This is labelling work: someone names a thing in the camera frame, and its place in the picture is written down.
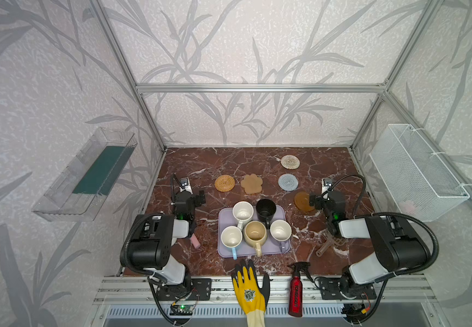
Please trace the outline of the brown wooden round coaster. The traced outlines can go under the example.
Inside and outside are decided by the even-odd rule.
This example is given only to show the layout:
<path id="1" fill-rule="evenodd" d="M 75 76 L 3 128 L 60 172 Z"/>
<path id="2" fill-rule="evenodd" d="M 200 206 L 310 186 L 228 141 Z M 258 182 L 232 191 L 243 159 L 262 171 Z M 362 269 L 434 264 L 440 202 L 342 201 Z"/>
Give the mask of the brown wooden round coaster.
<path id="1" fill-rule="evenodd" d="M 309 203 L 310 196 L 307 192 L 298 192 L 294 196 L 294 205 L 304 213 L 309 213 L 315 210 L 314 206 L 311 206 Z"/>

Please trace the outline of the woven tan round coaster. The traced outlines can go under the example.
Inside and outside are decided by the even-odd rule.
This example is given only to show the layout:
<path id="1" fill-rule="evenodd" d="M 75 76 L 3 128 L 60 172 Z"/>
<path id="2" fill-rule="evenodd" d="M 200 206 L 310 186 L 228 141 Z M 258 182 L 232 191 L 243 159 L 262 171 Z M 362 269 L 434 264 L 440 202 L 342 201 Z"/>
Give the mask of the woven tan round coaster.
<path id="1" fill-rule="evenodd" d="M 219 192 L 229 192 L 235 187 L 235 179 L 230 175 L 222 175 L 215 180 L 215 189 Z"/>

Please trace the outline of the grey round coaster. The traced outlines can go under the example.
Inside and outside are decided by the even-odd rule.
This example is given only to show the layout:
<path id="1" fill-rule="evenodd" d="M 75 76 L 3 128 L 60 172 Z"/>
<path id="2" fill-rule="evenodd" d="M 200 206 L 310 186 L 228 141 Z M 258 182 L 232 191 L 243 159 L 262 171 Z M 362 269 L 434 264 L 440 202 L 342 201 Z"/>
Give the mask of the grey round coaster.
<path id="1" fill-rule="evenodd" d="M 299 182 L 293 174 L 283 174 L 278 178 L 278 185 L 286 192 L 292 192 L 299 186 Z"/>

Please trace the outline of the white speckled mug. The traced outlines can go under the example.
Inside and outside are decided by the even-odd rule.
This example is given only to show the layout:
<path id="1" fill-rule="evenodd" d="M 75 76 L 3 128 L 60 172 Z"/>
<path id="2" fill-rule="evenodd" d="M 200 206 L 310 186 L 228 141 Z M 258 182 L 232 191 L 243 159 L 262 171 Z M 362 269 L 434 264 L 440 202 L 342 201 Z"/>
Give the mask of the white speckled mug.
<path id="1" fill-rule="evenodd" d="M 254 207 L 251 203 L 246 201 L 240 201 L 234 205 L 233 217 L 237 220 L 237 227 L 243 230 L 247 223 L 252 221 L 254 215 Z"/>

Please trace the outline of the cream woven round coaster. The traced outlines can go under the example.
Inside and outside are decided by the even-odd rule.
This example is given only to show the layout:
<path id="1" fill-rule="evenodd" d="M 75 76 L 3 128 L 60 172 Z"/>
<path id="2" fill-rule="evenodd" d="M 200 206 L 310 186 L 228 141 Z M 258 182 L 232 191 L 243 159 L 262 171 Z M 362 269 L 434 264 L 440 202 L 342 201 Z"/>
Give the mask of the cream woven round coaster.
<path id="1" fill-rule="evenodd" d="M 285 155 L 280 160 L 281 165 L 288 170 L 296 170 L 300 167 L 300 160 L 294 155 Z"/>

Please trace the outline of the black mug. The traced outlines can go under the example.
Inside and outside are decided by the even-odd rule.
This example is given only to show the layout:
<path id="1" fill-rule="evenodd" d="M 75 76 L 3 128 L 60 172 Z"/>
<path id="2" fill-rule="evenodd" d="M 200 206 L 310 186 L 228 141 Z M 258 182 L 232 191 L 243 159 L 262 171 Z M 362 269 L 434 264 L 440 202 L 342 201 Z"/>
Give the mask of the black mug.
<path id="1" fill-rule="evenodd" d="M 263 198 L 256 204 L 258 220 L 264 224 L 267 230 L 271 227 L 272 219 L 276 212 L 276 204 L 270 199 Z"/>

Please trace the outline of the cork flower coaster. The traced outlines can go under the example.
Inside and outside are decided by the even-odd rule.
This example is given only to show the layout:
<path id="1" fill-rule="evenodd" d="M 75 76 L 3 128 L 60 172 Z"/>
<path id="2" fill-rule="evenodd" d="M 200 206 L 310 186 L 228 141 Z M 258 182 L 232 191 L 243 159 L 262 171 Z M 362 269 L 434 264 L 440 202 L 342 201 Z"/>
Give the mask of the cork flower coaster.
<path id="1" fill-rule="evenodd" d="M 263 190 L 263 180 L 256 174 L 248 174 L 241 181 L 241 187 L 248 195 L 257 194 Z"/>

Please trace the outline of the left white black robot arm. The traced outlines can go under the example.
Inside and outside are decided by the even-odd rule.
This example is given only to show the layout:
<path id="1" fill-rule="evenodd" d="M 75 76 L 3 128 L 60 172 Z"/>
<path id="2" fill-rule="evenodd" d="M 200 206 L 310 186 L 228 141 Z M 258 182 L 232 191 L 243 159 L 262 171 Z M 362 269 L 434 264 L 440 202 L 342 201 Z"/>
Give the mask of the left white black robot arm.
<path id="1" fill-rule="evenodd" d="M 173 213 L 138 215 L 120 252 L 120 263 L 130 271 L 145 275 L 149 283 L 164 288 L 190 291 L 192 279 L 185 264 L 172 255 L 171 248 L 179 238 L 189 238 L 200 247 L 194 234 L 196 208 L 206 203 L 205 192 L 183 190 L 171 198 Z"/>

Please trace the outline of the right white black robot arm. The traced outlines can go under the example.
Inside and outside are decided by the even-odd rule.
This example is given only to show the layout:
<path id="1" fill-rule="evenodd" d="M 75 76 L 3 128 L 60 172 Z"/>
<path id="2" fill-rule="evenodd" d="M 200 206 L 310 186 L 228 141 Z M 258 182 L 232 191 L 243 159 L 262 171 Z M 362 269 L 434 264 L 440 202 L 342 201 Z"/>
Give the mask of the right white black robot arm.
<path id="1" fill-rule="evenodd" d="M 422 221 L 394 212 L 346 217 L 345 197 L 330 189 L 320 196 L 311 194 L 309 205 L 322 210 L 332 238 L 371 240 L 374 252 L 343 270 L 339 287 L 343 292 L 418 273 L 431 267 L 439 256 L 439 241 Z"/>

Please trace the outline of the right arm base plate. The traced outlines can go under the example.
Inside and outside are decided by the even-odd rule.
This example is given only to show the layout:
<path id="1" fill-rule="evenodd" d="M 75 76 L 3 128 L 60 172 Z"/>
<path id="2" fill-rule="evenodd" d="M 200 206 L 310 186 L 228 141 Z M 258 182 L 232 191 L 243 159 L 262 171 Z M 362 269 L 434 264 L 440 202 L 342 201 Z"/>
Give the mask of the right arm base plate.
<path id="1" fill-rule="evenodd" d="M 376 300 L 377 295 L 372 284 L 359 285 L 347 278 L 317 277 L 316 288 L 323 300 Z"/>

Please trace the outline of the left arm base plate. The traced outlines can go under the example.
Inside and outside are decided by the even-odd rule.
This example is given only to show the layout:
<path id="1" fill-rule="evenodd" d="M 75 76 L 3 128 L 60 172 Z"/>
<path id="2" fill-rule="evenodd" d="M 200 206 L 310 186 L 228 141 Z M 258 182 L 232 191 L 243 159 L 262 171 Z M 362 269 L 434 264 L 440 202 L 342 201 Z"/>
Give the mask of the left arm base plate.
<path id="1" fill-rule="evenodd" d="M 173 286 L 158 286 L 156 295 L 159 301 L 209 301 L 212 279 L 192 278 Z"/>

